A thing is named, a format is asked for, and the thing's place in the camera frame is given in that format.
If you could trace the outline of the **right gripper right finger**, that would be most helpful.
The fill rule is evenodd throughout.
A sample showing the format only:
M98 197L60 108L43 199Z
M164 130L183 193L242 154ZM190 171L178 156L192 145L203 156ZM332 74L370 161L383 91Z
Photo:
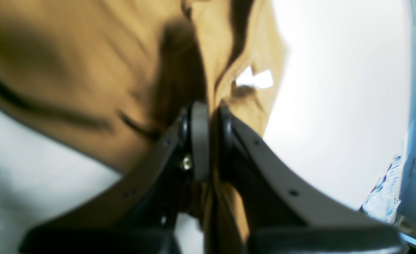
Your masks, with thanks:
M218 108L219 173L246 212L247 254L402 254L398 230L301 179L226 103Z

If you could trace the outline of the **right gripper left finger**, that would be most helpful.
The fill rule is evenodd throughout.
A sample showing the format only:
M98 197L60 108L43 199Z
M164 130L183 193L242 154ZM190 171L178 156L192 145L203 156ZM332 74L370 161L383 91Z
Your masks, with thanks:
M21 254L180 254L185 192L209 179L209 110L195 101L137 168L82 206L30 230Z

